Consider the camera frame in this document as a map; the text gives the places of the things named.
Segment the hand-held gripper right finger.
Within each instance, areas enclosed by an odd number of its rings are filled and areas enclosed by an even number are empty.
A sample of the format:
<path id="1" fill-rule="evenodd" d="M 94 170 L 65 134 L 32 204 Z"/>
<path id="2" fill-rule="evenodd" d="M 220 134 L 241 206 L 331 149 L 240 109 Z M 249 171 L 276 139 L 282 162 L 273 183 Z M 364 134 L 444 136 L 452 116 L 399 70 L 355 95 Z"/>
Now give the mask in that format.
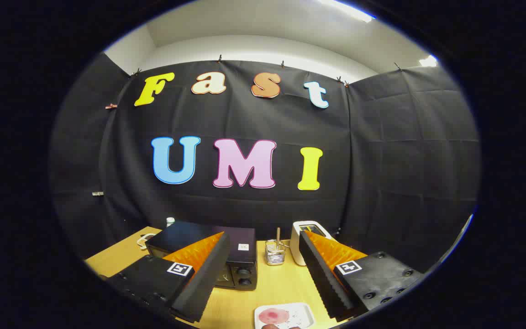
<path id="1" fill-rule="evenodd" d="M 367 255 L 307 230 L 299 234 L 299 252 L 328 316 L 336 320 L 361 316 L 386 304 L 423 276 L 388 253 Z"/>

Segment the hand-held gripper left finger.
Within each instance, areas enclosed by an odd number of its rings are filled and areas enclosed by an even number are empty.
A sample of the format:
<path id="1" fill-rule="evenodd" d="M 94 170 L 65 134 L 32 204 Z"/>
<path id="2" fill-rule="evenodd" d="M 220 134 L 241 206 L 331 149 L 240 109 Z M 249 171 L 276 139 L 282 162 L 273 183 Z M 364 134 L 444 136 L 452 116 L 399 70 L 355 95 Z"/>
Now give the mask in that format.
<path id="1" fill-rule="evenodd" d="M 161 317 L 198 322 L 230 250 L 223 231 L 166 256 L 146 255 L 105 282 Z"/>

